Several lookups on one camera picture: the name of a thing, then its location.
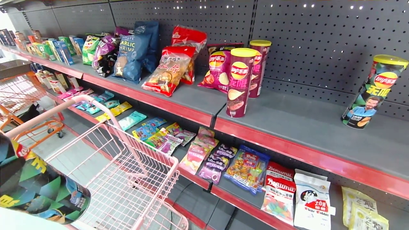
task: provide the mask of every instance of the blue box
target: blue box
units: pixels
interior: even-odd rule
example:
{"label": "blue box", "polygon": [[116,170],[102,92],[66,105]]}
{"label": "blue box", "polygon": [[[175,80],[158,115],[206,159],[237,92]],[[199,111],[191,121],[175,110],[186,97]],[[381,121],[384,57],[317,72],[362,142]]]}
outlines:
{"label": "blue box", "polygon": [[57,43],[58,43],[58,47],[59,47],[59,49],[61,51],[61,54],[63,56],[64,62],[67,63],[68,65],[73,65],[74,61],[72,60],[70,51],[69,51],[67,45],[65,44],[65,42],[64,41],[57,41]]}

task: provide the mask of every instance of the red candy bag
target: red candy bag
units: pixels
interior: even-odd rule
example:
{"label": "red candy bag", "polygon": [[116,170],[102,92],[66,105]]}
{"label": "red candy bag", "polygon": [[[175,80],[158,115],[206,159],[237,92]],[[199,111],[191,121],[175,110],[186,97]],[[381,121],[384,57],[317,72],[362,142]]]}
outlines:
{"label": "red candy bag", "polygon": [[244,47],[243,43],[208,45],[209,71],[198,86],[217,89],[227,93],[231,59],[230,51],[234,48],[242,47]]}
{"label": "red candy bag", "polygon": [[193,84],[195,81],[195,59],[199,52],[205,47],[207,34],[194,28],[177,25],[172,33],[172,46],[192,46],[195,53],[189,62],[185,74],[181,81],[186,84]]}
{"label": "red candy bag", "polygon": [[142,84],[142,88],[162,93],[168,97],[172,96],[194,52],[195,48],[190,46],[165,47],[159,66]]}

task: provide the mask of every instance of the store shelf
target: store shelf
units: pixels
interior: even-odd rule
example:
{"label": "store shelf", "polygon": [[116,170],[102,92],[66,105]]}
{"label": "store shelf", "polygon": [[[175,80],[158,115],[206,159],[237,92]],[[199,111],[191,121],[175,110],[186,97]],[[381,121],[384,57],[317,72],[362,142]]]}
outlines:
{"label": "store shelf", "polygon": [[[0,45],[0,48],[205,126],[211,125],[213,118],[226,104],[226,94],[196,86],[198,82],[202,81],[204,73],[197,74],[196,84],[186,85],[181,83],[173,96],[166,97],[159,93],[143,90],[141,83],[135,84],[112,77],[101,77],[90,66],[83,65],[82,60],[77,56],[73,57],[74,65],[66,65],[57,61],[44,60],[38,56],[20,51],[15,46],[5,47]],[[146,80],[147,77],[148,74],[145,73],[142,81]]]}
{"label": "store shelf", "polygon": [[364,130],[340,121],[346,106],[265,90],[245,117],[225,108],[215,130],[409,199],[409,122],[375,115]]}

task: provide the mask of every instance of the green snack bag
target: green snack bag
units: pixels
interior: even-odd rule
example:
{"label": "green snack bag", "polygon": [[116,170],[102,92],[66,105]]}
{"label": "green snack bag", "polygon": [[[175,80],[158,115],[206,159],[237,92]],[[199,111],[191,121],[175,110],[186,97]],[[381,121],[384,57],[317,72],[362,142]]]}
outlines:
{"label": "green snack bag", "polygon": [[91,65],[94,60],[95,50],[98,47],[100,38],[88,35],[82,47],[82,63],[84,65]]}
{"label": "green snack bag", "polygon": [[51,48],[47,44],[38,44],[37,46],[40,49],[42,57],[47,60],[56,61],[57,58],[55,57],[54,53],[51,51]]}
{"label": "green snack bag", "polygon": [[59,39],[60,41],[65,42],[65,44],[66,44],[67,47],[68,47],[68,50],[70,51],[70,55],[71,55],[71,56],[76,55],[75,50],[74,50],[74,46],[72,46],[72,43],[71,43],[70,38],[68,38],[68,37],[58,37],[58,39]]}

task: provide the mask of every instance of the red snack bag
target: red snack bag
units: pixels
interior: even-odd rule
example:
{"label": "red snack bag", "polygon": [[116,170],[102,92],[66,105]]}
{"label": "red snack bag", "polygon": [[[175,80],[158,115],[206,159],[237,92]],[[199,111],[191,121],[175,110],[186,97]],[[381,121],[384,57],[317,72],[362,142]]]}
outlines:
{"label": "red snack bag", "polygon": [[172,96],[194,52],[195,48],[190,46],[165,47],[159,66],[142,84],[142,88],[162,93],[168,97]]}
{"label": "red snack bag", "polygon": [[177,25],[172,33],[172,46],[192,46],[195,48],[186,73],[182,76],[181,81],[186,84],[193,84],[195,81],[195,59],[199,52],[205,47],[207,34],[194,28]]}

